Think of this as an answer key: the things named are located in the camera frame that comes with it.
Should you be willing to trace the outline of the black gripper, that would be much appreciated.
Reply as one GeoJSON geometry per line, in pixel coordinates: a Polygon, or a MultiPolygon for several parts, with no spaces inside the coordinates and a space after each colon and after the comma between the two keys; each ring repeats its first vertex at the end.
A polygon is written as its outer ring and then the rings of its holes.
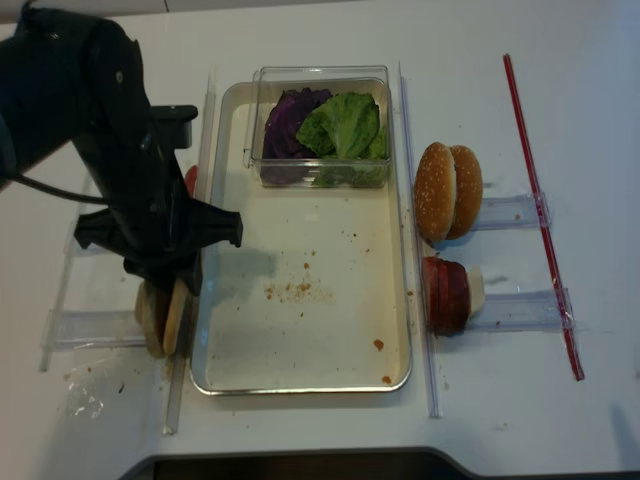
{"type": "Polygon", "coordinates": [[[81,215],[74,238],[121,256],[128,273],[167,290],[193,249],[241,245],[241,215],[192,198],[174,154],[100,155],[85,164],[107,207],[81,215]]]}

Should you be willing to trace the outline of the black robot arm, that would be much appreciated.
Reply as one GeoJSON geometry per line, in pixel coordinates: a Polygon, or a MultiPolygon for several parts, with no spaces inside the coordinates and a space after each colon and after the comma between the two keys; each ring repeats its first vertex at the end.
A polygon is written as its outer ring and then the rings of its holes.
{"type": "Polygon", "coordinates": [[[175,153],[191,143],[192,105],[154,106],[139,44],[114,21],[26,3],[1,43],[1,180],[72,144],[98,195],[74,236],[119,255],[126,272],[170,290],[202,284],[201,252],[239,245],[243,224],[191,196],[175,153]]]}

